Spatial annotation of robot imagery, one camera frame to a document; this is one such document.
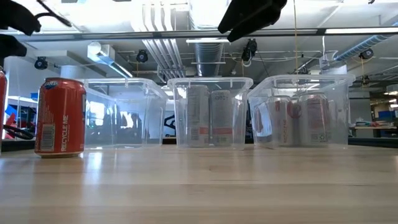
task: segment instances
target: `ceiling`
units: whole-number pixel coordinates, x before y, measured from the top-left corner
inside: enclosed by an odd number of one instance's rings
[[[32,0],[18,0],[17,2],[28,7],[34,14],[43,12],[40,6]],[[134,6],[131,2],[115,2],[113,0],[86,0],[79,1],[85,3],[62,3],[61,0],[47,0],[53,9],[59,14],[73,22],[73,28],[67,28],[58,23],[55,19],[45,17],[40,19],[43,33],[48,32],[134,32],[131,27],[131,19],[134,16]],[[172,4],[172,26],[174,30],[189,30],[190,18],[188,13],[187,0],[170,0]],[[211,0],[202,0],[203,5],[211,4]],[[294,6],[293,1],[288,1],[288,5],[282,10],[278,22],[267,29],[292,29],[294,28]],[[377,27],[391,26],[398,21],[398,1],[375,0],[374,4],[368,4],[367,0],[296,0],[297,28],[319,28],[319,27]],[[219,9],[205,7],[203,17],[211,15]],[[217,24],[221,18],[214,18]],[[331,52],[327,54],[328,59],[332,60],[334,52],[343,52],[360,41],[368,38],[367,36],[327,36],[325,37],[325,50]],[[251,77],[255,81],[262,81],[268,75],[281,75],[294,72],[296,68],[295,43],[298,51],[305,53],[298,54],[297,64],[301,65],[312,57],[319,57],[323,50],[322,37],[260,37],[256,38],[258,52],[256,58],[266,61],[252,61],[250,67],[243,67],[240,56],[247,39],[239,39],[232,44],[224,44],[222,62],[218,75],[221,76],[245,76]],[[93,63],[87,58],[87,46],[91,41],[73,42],[27,42],[31,50],[67,50],[85,59],[86,63]],[[141,73],[142,71],[157,70],[157,63],[149,55],[146,63],[136,63],[136,54],[140,49],[146,49],[141,40],[110,40],[103,41],[102,44],[111,44],[126,60],[131,61],[134,68],[133,72],[138,72],[142,78],[150,78],[160,82],[156,74]],[[195,70],[195,51],[194,44],[187,44],[186,39],[177,39],[177,45],[185,68]],[[398,35],[393,36],[373,48],[374,57],[362,64],[360,58],[351,58],[346,61],[348,72],[357,77],[366,74],[374,75],[379,73],[398,73],[396,69],[388,68],[398,65]],[[107,73],[107,77],[119,77],[119,75],[106,65],[97,65],[99,69]],[[312,64],[312,70],[318,70],[317,64]],[[388,75],[374,76],[378,79],[390,77]]]

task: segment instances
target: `transparent storage container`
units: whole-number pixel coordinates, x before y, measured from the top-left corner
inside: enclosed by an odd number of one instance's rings
[[[160,145],[168,96],[145,78],[80,80],[86,88],[85,149]]]
[[[173,78],[178,147],[243,148],[251,78]]]
[[[277,75],[249,94],[256,146],[346,147],[354,75]]]

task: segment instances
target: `red soda can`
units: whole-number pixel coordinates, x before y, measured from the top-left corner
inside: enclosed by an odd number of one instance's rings
[[[72,157],[84,150],[86,90],[66,78],[46,78],[40,87],[35,153]]]
[[[1,154],[1,139],[2,139],[2,125],[4,119],[4,104],[6,103],[7,94],[7,78],[4,72],[2,72],[2,67],[0,66],[0,154]]]

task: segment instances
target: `clear plastic bin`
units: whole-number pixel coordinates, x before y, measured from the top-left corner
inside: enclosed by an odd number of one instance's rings
[[[251,78],[174,78],[177,145],[243,148]]]
[[[249,94],[254,143],[279,147],[345,147],[348,87],[353,75],[277,75]]]
[[[162,144],[168,96],[145,78],[99,78],[85,84],[85,149]]]

